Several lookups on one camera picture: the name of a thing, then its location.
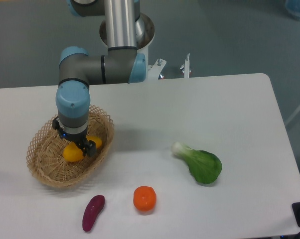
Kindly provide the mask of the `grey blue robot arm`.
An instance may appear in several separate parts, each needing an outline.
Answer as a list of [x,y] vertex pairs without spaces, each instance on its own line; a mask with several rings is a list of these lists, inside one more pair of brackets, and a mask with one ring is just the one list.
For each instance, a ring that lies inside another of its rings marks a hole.
[[146,79],[147,60],[138,52],[136,22],[140,20],[138,0],[69,0],[70,11],[80,17],[106,18],[108,54],[90,56],[81,47],[64,49],[59,62],[56,93],[58,116],[52,127],[61,138],[73,142],[83,156],[97,149],[86,138],[90,107],[90,85],[139,83]]

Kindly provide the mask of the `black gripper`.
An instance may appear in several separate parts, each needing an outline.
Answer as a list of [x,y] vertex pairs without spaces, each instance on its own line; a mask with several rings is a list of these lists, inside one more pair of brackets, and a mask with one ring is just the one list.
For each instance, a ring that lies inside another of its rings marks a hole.
[[93,157],[96,152],[96,144],[92,140],[87,140],[86,135],[88,129],[77,134],[66,133],[61,127],[59,122],[59,116],[56,116],[52,121],[52,128],[58,132],[60,138],[63,138],[69,142],[75,143],[75,145],[83,152],[83,156]]

